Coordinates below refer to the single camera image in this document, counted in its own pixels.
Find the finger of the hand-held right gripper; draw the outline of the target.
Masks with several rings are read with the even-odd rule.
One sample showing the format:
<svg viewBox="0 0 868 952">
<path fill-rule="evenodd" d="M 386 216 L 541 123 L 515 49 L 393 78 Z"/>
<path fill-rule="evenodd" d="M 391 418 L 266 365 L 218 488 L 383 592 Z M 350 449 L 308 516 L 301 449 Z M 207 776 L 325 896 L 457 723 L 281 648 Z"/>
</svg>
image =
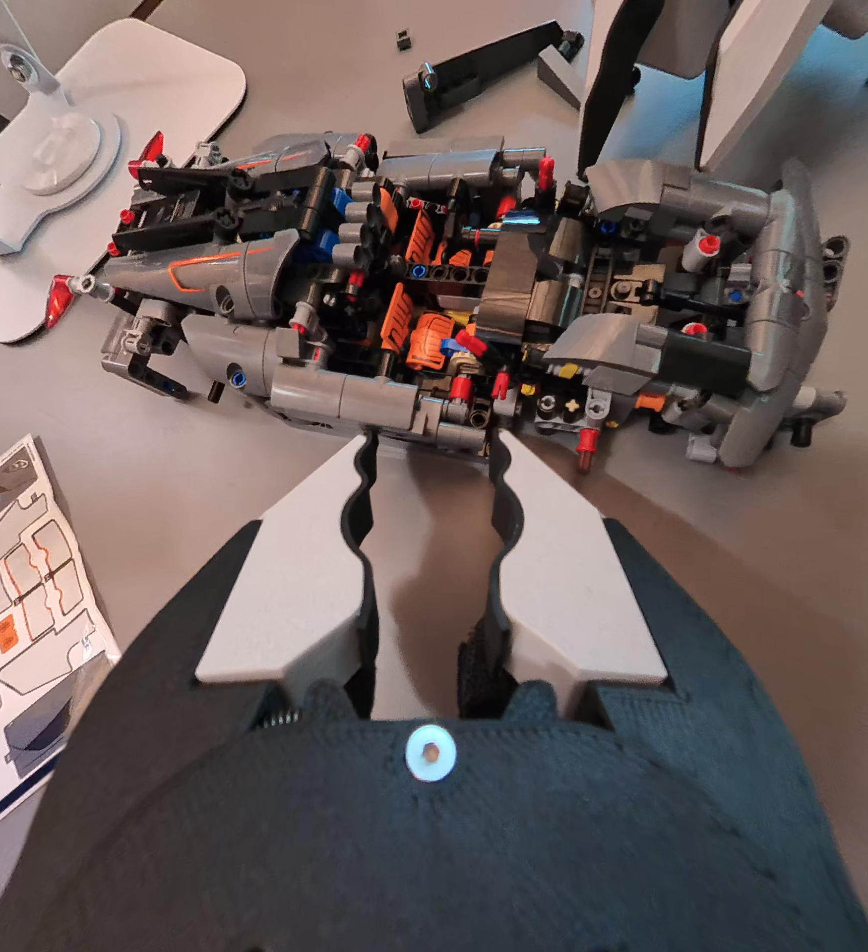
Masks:
<svg viewBox="0 0 868 952">
<path fill-rule="evenodd" d="M 661 1 L 595 1 L 580 108 L 578 176 L 599 159 L 632 90 L 642 46 L 662 12 Z"/>
<path fill-rule="evenodd" d="M 831 1 L 735 2 L 706 66 L 697 170 L 734 149 L 801 55 Z"/>
</svg>

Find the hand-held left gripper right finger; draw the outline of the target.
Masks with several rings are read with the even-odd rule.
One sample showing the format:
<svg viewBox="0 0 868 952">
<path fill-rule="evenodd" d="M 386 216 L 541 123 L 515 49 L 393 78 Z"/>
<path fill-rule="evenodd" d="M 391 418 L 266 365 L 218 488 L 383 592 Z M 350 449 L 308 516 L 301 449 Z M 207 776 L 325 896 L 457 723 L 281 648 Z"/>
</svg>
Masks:
<svg viewBox="0 0 868 952">
<path fill-rule="evenodd" d="M 567 717 L 588 684 L 663 684 L 666 666 L 599 509 L 506 430 L 489 476 L 501 549 L 485 612 L 459 652 L 460 715 L 498 718 L 530 681 L 549 684 Z"/>
</svg>

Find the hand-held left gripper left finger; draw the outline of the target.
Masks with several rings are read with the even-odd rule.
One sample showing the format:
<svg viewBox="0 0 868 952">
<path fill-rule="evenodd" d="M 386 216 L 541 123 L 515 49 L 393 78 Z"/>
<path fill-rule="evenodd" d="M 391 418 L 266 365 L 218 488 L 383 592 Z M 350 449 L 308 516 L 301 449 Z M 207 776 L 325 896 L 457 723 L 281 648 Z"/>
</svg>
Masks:
<svg viewBox="0 0 868 952">
<path fill-rule="evenodd" d="M 261 517 L 199 661 L 202 684 L 274 682 L 300 707 L 309 685 L 373 706 L 379 616 L 361 545 L 373 526 L 378 437 L 358 435 Z"/>
</svg>

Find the grey lego cylinder assembly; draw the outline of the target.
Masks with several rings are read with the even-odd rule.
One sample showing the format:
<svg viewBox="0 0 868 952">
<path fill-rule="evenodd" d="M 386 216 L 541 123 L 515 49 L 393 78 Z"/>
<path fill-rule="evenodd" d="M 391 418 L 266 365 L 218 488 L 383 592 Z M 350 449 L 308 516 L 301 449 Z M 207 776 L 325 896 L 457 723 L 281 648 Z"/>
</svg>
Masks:
<svg viewBox="0 0 868 952">
<path fill-rule="evenodd" d="M 447 398 L 388 379 L 282 363 L 274 372 L 268 403 L 295 426 L 336 435 L 372 430 L 470 457 L 486 451 L 486 430 L 455 414 Z"/>
</svg>

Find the large grey lego vehicle model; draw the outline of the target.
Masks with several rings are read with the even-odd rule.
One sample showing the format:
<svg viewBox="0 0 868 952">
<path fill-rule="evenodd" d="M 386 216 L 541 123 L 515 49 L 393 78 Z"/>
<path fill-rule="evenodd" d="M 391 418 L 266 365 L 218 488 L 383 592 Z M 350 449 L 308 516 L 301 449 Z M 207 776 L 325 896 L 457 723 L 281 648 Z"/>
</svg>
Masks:
<svg viewBox="0 0 868 952">
<path fill-rule="evenodd" d="M 45 326 L 114 305 L 104 369 L 175 400 L 152 361 L 182 343 L 210 402 L 230 389 L 289 425 L 268 403 L 282 363 L 388 379 L 484 428 L 477 457 L 507 429 L 582 472 L 630 418 L 742 470 L 845 410 L 807 378 L 849 243 L 821 239 L 799 161 L 770 189 L 649 159 L 558 184 L 546 149 L 500 136 L 327 131 L 240 158 L 206 142 L 182 166 L 158 133 L 128 168 L 106 260 L 52 279 Z"/>
</svg>

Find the flat grey lego panel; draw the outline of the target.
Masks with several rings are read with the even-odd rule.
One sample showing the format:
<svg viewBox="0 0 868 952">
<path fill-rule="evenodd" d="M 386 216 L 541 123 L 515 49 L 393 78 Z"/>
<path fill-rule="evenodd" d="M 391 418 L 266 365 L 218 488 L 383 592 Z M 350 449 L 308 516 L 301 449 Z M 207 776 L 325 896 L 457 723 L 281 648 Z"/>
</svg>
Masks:
<svg viewBox="0 0 868 952">
<path fill-rule="evenodd" d="M 537 60 L 537 78 L 577 111 L 584 102 L 583 78 L 556 46 L 546 47 Z"/>
</svg>

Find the long dark grey lego beam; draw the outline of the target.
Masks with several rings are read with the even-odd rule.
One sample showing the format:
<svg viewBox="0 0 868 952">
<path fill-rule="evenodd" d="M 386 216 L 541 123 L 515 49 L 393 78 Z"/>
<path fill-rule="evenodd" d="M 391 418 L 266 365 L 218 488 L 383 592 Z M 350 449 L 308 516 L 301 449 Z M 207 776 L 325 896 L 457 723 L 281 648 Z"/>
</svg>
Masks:
<svg viewBox="0 0 868 952">
<path fill-rule="evenodd" d="M 572 62 L 584 44 L 583 34 L 564 30 L 552 20 L 456 55 L 440 63 L 424 62 L 404 77 L 406 110 L 416 133 L 440 122 L 441 114 L 478 95 L 487 85 L 552 49 Z"/>
</svg>

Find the lego sticker sheet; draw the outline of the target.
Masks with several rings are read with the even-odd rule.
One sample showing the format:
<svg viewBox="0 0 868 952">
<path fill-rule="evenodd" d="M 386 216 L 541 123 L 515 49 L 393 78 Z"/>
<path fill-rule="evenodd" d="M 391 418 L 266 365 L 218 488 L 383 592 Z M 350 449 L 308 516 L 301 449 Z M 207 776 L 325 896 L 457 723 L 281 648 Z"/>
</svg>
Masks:
<svg viewBox="0 0 868 952">
<path fill-rule="evenodd" d="M 0 819 L 47 781 L 120 658 L 28 435 L 0 458 Z"/>
</svg>

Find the white flat board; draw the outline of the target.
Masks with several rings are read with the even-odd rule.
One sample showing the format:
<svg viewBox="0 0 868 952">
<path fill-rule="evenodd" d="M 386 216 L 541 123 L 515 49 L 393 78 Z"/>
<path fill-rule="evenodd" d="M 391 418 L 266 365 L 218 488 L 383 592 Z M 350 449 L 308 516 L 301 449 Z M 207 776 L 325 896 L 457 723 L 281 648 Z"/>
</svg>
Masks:
<svg viewBox="0 0 868 952">
<path fill-rule="evenodd" d="M 63 64 L 58 77 L 73 105 L 101 125 L 109 148 L 86 173 L 105 174 L 67 209 L 36 225 L 23 248 L 0 256 L 0 343 L 22 340 L 46 320 L 56 276 L 82 275 L 107 250 L 135 185 L 128 163 L 155 133 L 168 159 L 183 165 L 194 147 L 225 125 L 245 97 L 247 81 L 232 61 L 136 19 L 101 28 Z"/>
</svg>

